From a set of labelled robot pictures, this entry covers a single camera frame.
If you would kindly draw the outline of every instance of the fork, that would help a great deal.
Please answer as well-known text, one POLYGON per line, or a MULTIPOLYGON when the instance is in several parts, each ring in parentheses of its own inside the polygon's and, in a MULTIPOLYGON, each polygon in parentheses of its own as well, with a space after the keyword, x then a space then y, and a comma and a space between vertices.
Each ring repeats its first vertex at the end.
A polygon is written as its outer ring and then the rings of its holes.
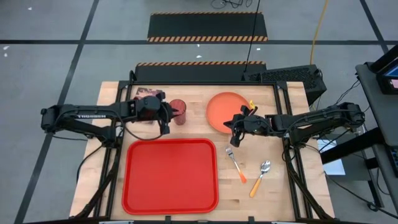
POLYGON ((229 158, 231 158, 232 161, 234 161, 235 166, 236 166, 236 169, 237 169, 238 172, 239 172, 239 176, 241 177, 242 183, 246 183, 246 178, 244 177, 243 172, 242 172, 241 169, 239 168, 238 163, 236 162, 236 160, 235 160, 235 158, 234 158, 234 153, 233 153, 232 149, 231 149, 230 147, 227 147, 227 148, 225 149, 225 151, 226 151, 226 153, 228 154, 229 158))

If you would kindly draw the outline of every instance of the yellow and black striped ramp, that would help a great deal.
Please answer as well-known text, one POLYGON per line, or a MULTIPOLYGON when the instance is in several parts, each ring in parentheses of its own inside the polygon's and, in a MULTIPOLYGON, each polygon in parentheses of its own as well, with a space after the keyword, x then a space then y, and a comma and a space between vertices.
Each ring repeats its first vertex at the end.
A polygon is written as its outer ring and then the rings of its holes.
POLYGON ((158 12, 150 16, 148 41, 153 43, 267 41, 262 12, 158 12), (253 32, 254 18, 256 28, 253 32))
MULTIPOLYGON (((240 82, 245 66, 245 61, 138 63, 136 76, 140 82, 240 82)), ((264 69, 262 61, 248 63, 248 72, 264 69)))

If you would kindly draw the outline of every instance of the gray floor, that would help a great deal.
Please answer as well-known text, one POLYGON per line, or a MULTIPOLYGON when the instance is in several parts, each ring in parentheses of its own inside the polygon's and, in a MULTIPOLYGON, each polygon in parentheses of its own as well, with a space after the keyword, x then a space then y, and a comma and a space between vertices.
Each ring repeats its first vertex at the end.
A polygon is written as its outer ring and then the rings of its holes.
MULTIPOLYGON (((250 8, 223 11, 252 11, 250 8)), ((396 0, 367 0, 385 40, 398 40, 396 0)), ((93 0, 0 0, 1 40, 79 40, 93 0)), ((270 40, 312 40, 323 1, 262 1, 270 40)), ((99 1, 87 39, 145 40, 149 15, 155 11, 214 11, 210 0, 99 1)), ((377 40, 359 0, 332 0, 318 36, 320 40, 377 40)), ((44 140, 41 108, 58 101, 77 45, 0 44, 0 220, 12 223, 21 204, 44 140)), ((85 45, 66 103, 95 104, 100 83, 126 79, 139 62, 245 60, 248 45, 85 45)), ((309 63, 310 45, 253 45, 251 60, 264 60, 268 68, 309 63)), ((315 64, 322 69, 328 91, 320 108, 333 104, 356 80, 354 67, 383 54, 380 45, 317 45, 315 64)), ((359 86, 345 97, 368 107, 359 86)), ((371 110, 366 126, 376 126, 371 110)), ((60 133, 62 136, 74 136, 60 133)), ((75 174, 85 143, 53 139, 25 222, 67 218, 75 189, 75 174)), ((343 183, 371 200, 366 182, 343 183)), ((336 216, 346 221, 393 223, 374 213, 344 190, 329 183, 336 216)), ((383 196, 386 209, 394 211, 383 196)))

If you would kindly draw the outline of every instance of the metal spoon head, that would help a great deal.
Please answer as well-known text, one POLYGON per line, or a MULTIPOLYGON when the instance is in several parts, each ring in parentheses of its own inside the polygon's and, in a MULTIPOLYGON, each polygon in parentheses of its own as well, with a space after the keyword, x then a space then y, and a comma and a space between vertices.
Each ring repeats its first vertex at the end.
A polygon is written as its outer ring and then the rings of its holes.
POLYGON ((261 173, 266 174, 269 169, 271 168, 271 162, 270 161, 265 161, 261 164, 261 173))

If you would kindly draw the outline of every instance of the red tray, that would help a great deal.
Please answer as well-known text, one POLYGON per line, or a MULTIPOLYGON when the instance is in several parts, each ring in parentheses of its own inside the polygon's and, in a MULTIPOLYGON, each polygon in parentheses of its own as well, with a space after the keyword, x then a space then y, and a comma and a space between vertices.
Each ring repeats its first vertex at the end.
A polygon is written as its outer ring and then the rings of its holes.
POLYGON ((209 139, 136 141, 127 152, 122 205, 132 215, 206 213, 218 203, 209 139))

